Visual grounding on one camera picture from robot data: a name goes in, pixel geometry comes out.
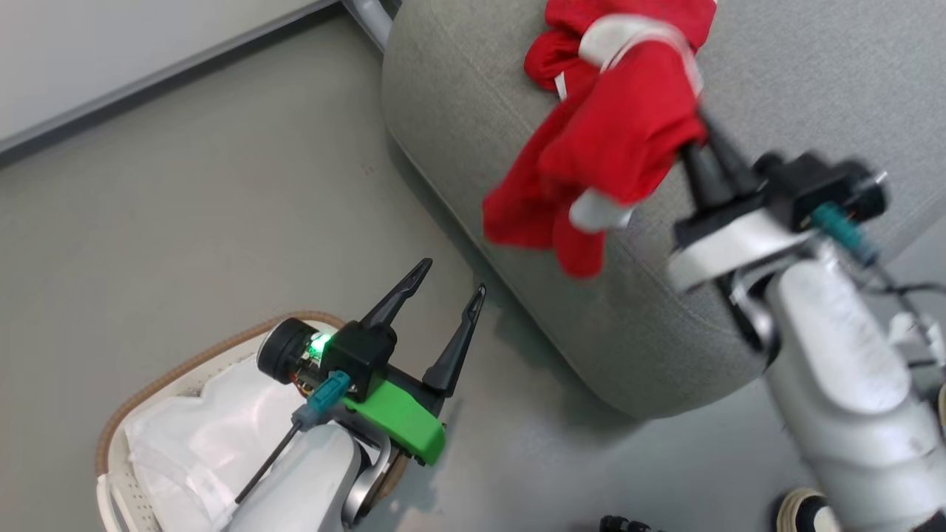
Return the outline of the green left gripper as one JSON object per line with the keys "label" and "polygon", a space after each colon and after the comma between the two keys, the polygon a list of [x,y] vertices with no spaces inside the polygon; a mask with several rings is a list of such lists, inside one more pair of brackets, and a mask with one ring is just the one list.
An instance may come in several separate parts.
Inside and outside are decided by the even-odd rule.
{"label": "green left gripper", "polygon": [[[391,327],[406,300],[415,295],[432,268],[425,257],[389,290],[359,323],[367,329]],[[460,314],[454,331],[436,362],[421,380],[393,366],[370,372],[347,371],[350,390],[344,404],[392,439],[398,448],[423,466],[433,466],[446,445],[446,429],[439,420],[447,396],[453,396],[486,303],[487,289],[477,286]]]}

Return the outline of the grey partition foot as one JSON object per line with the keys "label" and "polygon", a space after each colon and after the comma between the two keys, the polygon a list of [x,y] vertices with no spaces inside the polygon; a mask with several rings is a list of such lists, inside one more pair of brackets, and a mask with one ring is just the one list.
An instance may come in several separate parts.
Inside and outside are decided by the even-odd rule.
{"label": "grey partition foot", "polygon": [[393,18],[404,0],[341,0],[345,9],[368,34],[378,49],[387,48]]}

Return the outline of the grey partition base rail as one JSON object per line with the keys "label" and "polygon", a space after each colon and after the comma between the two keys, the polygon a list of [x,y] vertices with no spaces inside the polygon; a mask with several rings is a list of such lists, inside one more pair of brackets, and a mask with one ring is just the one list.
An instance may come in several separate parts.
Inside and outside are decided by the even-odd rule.
{"label": "grey partition base rail", "polygon": [[0,0],[0,154],[338,0]]}

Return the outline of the white laundry basket brown rim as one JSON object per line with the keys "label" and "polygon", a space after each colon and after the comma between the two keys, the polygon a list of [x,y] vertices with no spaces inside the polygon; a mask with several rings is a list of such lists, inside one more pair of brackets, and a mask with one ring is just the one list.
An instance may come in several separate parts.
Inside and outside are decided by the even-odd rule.
{"label": "white laundry basket brown rim", "polygon": [[[271,329],[287,318],[297,318],[322,333],[341,329],[342,320],[320,311],[295,311],[277,316],[240,331],[198,355],[184,361],[131,396],[109,418],[99,435],[95,471],[99,515],[106,532],[163,532],[151,496],[133,471],[131,451],[124,430],[135,415],[166,398],[198,398],[207,383],[231,366],[250,360]],[[329,499],[312,505],[313,515],[322,518],[322,532],[351,530],[400,482],[409,455],[395,447],[392,439],[348,407],[337,406],[327,418],[345,430],[354,444],[366,451],[361,467],[341,474],[336,491]]]}

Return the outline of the grey fabric sofa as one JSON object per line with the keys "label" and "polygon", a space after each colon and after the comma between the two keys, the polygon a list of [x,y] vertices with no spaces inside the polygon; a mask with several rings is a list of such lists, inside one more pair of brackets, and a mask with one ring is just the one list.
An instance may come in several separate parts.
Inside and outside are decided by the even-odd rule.
{"label": "grey fabric sofa", "polygon": [[[674,171],[578,282],[550,253],[488,245],[480,205],[555,97],[523,70],[546,0],[405,0],[383,58],[385,124],[570,367],[636,420],[756,378],[711,287],[665,284],[690,197]],[[868,232],[902,283],[946,285],[946,0],[719,0],[697,61],[707,111],[749,156],[814,149],[888,173]]]}

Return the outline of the white cloth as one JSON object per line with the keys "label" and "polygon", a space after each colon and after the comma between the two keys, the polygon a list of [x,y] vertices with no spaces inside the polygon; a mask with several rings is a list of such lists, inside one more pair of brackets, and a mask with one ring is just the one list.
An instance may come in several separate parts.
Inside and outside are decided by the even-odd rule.
{"label": "white cloth", "polygon": [[293,385],[247,360],[197,396],[163,398],[135,415],[124,430],[129,462],[162,532],[222,532],[302,404]]}

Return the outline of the red and white garment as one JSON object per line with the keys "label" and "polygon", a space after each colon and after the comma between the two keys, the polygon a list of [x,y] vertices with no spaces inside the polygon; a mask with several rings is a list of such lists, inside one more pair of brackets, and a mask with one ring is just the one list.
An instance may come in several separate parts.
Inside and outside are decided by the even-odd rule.
{"label": "red and white garment", "polygon": [[601,273],[624,229],[675,165],[702,145],[696,54],[718,0],[547,0],[525,74],[558,104],[483,201],[493,245],[551,251],[568,276]]}

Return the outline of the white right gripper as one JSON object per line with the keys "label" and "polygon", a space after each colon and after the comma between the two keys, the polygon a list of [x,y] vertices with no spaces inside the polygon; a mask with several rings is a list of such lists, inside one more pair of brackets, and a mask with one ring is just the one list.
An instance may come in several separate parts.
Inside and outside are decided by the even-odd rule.
{"label": "white right gripper", "polygon": [[665,269],[670,290],[689,292],[737,270],[760,268],[770,262],[824,263],[818,248],[821,241],[813,231],[795,233],[766,206],[749,211],[744,205],[710,213],[731,203],[734,195],[759,193],[766,182],[750,168],[709,112],[698,113],[707,130],[709,148],[696,142],[680,148],[695,216],[673,227],[675,249]]}

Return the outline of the small black knobbly part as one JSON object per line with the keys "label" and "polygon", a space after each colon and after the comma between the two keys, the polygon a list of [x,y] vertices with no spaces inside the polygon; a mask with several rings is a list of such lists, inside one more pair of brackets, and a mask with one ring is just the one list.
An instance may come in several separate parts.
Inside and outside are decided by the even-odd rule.
{"label": "small black knobbly part", "polygon": [[632,521],[622,516],[606,515],[600,519],[598,532],[663,532],[651,528],[647,523]]}

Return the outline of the white rimmed black wheel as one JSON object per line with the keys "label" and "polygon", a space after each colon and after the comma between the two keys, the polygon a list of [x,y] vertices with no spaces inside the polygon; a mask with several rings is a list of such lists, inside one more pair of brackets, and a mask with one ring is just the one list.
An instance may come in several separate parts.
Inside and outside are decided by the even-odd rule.
{"label": "white rimmed black wheel", "polygon": [[774,502],[772,532],[843,532],[827,499],[811,488],[784,493]]}

